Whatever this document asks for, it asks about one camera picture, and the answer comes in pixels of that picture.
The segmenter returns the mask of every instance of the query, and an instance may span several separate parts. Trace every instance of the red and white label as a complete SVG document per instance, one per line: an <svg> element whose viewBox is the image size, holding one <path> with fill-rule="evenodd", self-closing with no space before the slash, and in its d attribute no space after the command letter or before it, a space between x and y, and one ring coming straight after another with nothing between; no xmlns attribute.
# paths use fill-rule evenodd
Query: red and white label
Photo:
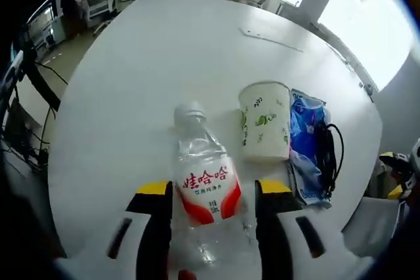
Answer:
<svg viewBox="0 0 420 280"><path fill-rule="evenodd" d="M235 215L241 197L229 157L185 169L177 187L186 212L198 224L220 222Z"/></svg>

